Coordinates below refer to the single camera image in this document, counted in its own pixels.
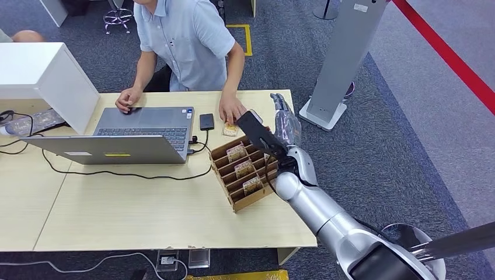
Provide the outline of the person's right hand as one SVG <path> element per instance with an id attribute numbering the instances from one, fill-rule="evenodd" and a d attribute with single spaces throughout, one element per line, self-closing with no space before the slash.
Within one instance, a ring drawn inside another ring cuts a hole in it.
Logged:
<path id="1" fill-rule="evenodd" d="M 115 105 L 121 113 L 128 114 L 131 111 L 133 105 L 139 102 L 142 94 L 143 89 L 138 86 L 124 89 L 115 101 Z"/>

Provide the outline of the person's left hand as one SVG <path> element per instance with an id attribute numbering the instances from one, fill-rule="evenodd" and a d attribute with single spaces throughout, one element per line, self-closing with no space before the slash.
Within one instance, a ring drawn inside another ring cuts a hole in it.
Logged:
<path id="1" fill-rule="evenodd" d="M 236 97 L 235 93 L 222 93 L 219 100 L 219 116 L 221 120 L 229 125 L 241 118 L 247 109 Z"/>

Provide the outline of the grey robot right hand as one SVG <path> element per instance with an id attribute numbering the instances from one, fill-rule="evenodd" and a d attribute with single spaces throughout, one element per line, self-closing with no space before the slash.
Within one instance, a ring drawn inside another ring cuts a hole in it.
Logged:
<path id="1" fill-rule="evenodd" d="M 284 145 L 300 146 L 302 142 L 301 124 L 280 93 L 271 93 L 275 108 L 275 133 Z"/>

